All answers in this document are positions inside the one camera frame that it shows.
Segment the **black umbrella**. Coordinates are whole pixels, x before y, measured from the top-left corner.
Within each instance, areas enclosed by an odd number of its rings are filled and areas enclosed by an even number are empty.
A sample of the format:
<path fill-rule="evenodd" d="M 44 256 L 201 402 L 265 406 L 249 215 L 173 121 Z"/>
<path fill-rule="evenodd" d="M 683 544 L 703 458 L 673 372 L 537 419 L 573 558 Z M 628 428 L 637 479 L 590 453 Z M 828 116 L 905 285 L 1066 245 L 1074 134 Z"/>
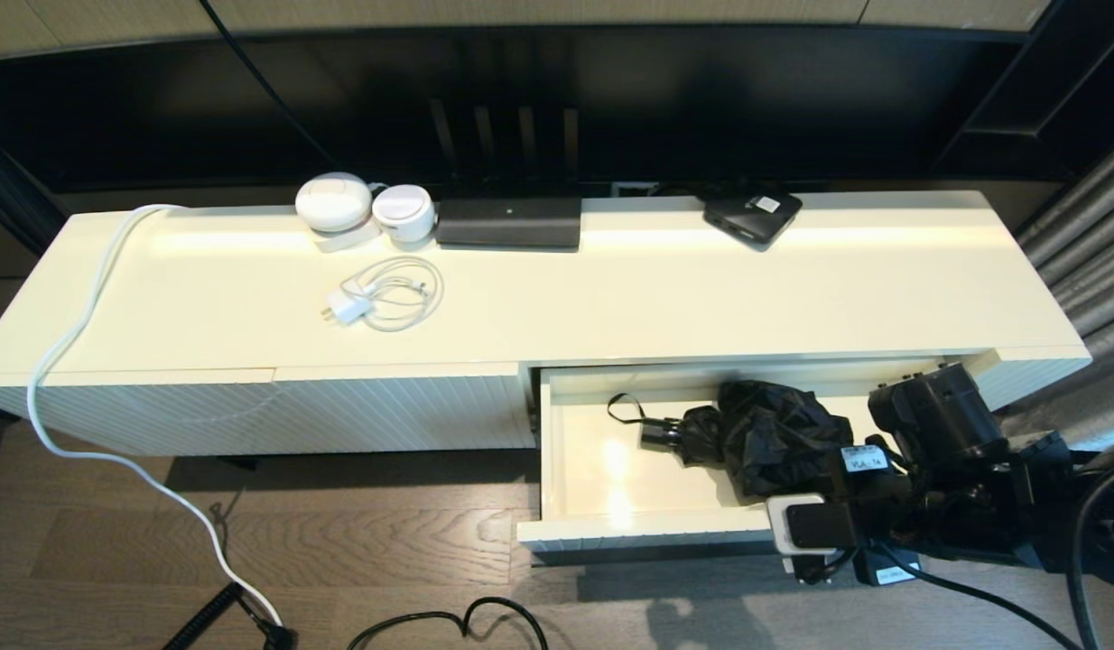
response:
<path fill-rule="evenodd" d="M 833 453 L 854 443 L 846 416 L 814 392 L 764 380 L 727 380 L 714 404 L 652 417 L 635 396 L 612 396 L 612 420 L 638 425 L 641 444 L 675 454 L 685 468 L 726 472 L 739 497 L 780 497 L 828 481 Z"/>

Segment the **white fluted drawer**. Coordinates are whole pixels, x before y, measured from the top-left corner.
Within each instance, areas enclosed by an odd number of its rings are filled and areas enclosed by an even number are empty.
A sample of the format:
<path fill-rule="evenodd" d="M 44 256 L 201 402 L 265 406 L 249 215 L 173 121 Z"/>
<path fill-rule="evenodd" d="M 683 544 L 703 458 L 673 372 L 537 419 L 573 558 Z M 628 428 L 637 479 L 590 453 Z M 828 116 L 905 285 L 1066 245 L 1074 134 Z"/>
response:
<path fill-rule="evenodd" d="M 756 379 L 812 391 L 863 442 L 877 431 L 867 407 L 870 391 L 940 363 L 937 357 L 776 357 L 545 369 L 541 514 L 517 527 L 517 540 L 534 553 L 769 544 L 763 501 L 742 497 L 723 468 L 685 468 L 672 453 L 646 447 L 635 417 L 677 417 L 714 404 L 726 380 Z"/>

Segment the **white TV cabinet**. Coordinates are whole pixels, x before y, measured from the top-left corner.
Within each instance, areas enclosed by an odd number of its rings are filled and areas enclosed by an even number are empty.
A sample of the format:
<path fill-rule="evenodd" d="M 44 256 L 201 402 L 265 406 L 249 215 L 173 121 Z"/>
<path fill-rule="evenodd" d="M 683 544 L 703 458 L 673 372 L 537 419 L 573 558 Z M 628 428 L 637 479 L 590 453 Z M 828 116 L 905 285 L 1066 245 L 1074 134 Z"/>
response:
<path fill-rule="evenodd" d="M 322 254 L 289 207 L 157 211 L 46 375 L 43 423 L 135 456 L 520 449 L 539 367 L 714 365 L 825 400 L 958 362 L 999 408 L 1091 361 L 975 190 L 807 194 L 764 251 L 694 198 L 590 198 L 571 254 L 421 248 L 444 297 L 411 329 L 322 316 L 399 254 Z"/>

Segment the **black set-top box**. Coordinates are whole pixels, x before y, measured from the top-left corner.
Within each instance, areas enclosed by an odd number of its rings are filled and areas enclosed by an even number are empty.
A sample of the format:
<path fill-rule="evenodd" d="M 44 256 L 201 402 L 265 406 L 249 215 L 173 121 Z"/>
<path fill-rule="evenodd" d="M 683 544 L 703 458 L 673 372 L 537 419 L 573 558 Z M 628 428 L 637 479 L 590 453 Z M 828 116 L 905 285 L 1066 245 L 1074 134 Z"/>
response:
<path fill-rule="evenodd" d="M 747 246 L 770 248 L 803 208 L 801 198 L 783 190 L 743 190 L 702 201 L 702 217 L 721 233 Z"/>

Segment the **grey pleated curtain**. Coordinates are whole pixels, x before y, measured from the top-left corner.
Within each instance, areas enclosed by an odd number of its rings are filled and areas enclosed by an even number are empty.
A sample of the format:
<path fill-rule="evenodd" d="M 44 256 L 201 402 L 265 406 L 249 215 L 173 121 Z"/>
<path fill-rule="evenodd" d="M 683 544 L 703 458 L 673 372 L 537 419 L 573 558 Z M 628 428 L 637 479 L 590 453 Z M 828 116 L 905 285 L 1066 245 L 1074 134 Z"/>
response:
<path fill-rule="evenodd" d="M 1091 362 L 1004 407 L 1004 431 L 1061 431 L 1075 449 L 1106 449 L 1114 444 L 1114 149 L 1017 239 Z"/>

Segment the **black television screen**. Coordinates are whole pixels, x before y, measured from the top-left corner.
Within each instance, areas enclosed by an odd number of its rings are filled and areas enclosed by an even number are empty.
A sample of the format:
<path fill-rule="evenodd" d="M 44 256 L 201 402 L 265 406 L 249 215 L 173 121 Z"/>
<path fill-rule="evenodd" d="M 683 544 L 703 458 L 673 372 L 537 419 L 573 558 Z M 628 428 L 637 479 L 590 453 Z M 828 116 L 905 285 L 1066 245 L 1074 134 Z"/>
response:
<path fill-rule="evenodd" d="M 927 172 L 1024 33 L 536 26 L 256 33 L 0 60 L 0 145 L 46 188 L 354 172 L 607 182 Z"/>

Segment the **black shelf unit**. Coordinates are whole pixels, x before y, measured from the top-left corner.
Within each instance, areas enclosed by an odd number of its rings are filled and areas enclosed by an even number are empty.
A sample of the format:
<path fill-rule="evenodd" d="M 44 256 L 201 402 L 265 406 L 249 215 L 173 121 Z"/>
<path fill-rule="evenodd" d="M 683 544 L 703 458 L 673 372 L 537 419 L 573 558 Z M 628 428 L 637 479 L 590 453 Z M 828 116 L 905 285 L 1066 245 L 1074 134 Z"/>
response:
<path fill-rule="evenodd" d="M 930 172 L 1072 181 L 1113 149 L 1114 0 L 1053 0 Z"/>

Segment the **black router with antennas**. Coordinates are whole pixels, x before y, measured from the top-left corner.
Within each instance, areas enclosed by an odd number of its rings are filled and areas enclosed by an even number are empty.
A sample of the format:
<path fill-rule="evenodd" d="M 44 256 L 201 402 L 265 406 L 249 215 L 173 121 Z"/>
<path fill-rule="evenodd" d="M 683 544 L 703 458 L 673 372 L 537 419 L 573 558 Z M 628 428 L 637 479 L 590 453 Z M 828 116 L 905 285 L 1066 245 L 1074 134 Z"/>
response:
<path fill-rule="evenodd" d="M 428 181 L 444 248 L 574 252 L 580 246 L 578 114 L 521 103 L 434 97 L 444 161 Z"/>

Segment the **small white round device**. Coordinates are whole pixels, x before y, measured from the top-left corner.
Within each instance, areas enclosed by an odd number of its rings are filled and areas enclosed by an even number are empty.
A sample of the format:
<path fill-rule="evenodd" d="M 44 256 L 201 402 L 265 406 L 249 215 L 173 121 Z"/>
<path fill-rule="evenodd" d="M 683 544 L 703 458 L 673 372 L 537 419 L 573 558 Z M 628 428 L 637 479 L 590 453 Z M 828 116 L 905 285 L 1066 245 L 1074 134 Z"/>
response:
<path fill-rule="evenodd" d="M 421 186 L 404 184 L 381 190 L 372 201 L 372 217 L 399 244 L 430 237 L 437 225 L 436 203 Z"/>

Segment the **white USB charger adapter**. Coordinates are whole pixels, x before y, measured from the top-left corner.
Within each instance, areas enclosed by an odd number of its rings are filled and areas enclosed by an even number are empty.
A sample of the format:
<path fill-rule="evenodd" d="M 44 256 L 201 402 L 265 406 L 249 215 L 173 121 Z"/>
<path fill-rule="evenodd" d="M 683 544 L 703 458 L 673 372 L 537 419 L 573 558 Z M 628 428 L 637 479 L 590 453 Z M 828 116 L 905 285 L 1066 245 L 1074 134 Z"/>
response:
<path fill-rule="evenodd" d="M 325 297 L 325 308 L 321 310 L 321 316 L 329 322 L 350 326 L 351 322 L 362 320 L 363 317 L 370 314 L 374 308 L 370 297 L 346 292 L 344 289 L 338 288 Z"/>

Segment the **large white round device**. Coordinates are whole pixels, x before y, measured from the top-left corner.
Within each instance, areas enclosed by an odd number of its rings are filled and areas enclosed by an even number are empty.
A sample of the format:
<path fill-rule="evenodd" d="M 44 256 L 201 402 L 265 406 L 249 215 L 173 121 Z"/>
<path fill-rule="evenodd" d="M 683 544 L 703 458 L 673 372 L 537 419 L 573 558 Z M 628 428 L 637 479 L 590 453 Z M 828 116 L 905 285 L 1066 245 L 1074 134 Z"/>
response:
<path fill-rule="evenodd" d="M 294 196 L 294 213 L 310 230 L 322 254 L 338 254 L 381 236 L 372 215 L 375 190 L 346 172 L 331 172 L 309 180 Z"/>

